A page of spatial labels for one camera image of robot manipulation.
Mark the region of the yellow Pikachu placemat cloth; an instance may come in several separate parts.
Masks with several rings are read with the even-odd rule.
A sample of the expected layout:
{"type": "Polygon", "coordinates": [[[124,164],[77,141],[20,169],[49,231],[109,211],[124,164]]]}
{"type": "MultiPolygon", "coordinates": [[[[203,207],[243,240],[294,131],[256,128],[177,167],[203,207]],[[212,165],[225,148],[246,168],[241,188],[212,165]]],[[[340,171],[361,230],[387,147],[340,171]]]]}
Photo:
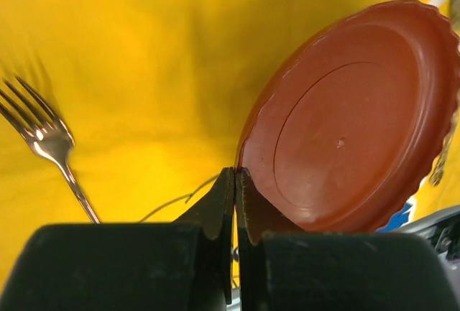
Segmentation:
{"type": "Polygon", "coordinates": [[[234,162],[284,59],[382,1],[1,0],[1,79],[25,79],[63,116],[101,220],[170,221],[234,162]]]}

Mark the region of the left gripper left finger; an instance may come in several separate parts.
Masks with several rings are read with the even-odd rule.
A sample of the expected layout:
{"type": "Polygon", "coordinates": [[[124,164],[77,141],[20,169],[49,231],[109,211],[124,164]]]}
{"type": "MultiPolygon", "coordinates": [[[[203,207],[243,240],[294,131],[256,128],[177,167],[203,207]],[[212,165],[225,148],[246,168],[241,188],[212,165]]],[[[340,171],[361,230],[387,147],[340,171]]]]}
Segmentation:
{"type": "Polygon", "coordinates": [[[3,310],[225,310],[235,173],[170,223],[55,224],[22,250],[3,310]]]}

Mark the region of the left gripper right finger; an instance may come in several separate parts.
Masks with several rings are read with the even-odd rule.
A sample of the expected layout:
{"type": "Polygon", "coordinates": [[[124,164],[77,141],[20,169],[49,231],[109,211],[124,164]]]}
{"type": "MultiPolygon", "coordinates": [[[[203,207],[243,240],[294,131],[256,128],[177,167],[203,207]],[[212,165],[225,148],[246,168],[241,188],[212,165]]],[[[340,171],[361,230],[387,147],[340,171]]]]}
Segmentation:
{"type": "Polygon", "coordinates": [[[236,175],[243,310],[457,310],[459,208],[387,233],[309,233],[236,175]]]}

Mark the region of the gold fork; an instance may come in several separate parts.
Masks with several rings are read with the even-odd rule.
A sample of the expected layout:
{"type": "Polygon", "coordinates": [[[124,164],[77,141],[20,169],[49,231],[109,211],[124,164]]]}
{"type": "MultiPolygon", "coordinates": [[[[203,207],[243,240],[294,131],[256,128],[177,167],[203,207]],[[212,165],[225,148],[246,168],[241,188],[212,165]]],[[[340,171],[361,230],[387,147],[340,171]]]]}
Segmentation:
{"type": "Polygon", "coordinates": [[[30,101],[4,79],[4,84],[21,102],[17,103],[2,91],[1,97],[9,106],[1,105],[1,115],[13,126],[35,155],[51,161],[59,168],[90,221],[100,223],[100,218],[68,164],[70,153],[75,147],[75,140],[69,128],[61,116],[31,85],[19,76],[15,78],[34,100],[30,101]]]}

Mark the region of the red scalloped plastic plate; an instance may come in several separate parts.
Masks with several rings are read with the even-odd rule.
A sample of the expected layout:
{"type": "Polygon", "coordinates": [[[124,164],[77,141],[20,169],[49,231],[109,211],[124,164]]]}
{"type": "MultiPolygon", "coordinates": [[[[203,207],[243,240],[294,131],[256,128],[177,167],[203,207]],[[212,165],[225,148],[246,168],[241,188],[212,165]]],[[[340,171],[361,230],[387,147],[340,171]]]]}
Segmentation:
{"type": "Polygon", "coordinates": [[[261,92],[236,166],[306,231],[376,231],[441,153],[458,108],[458,44],[450,21],[417,0],[326,27],[261,92]]]}

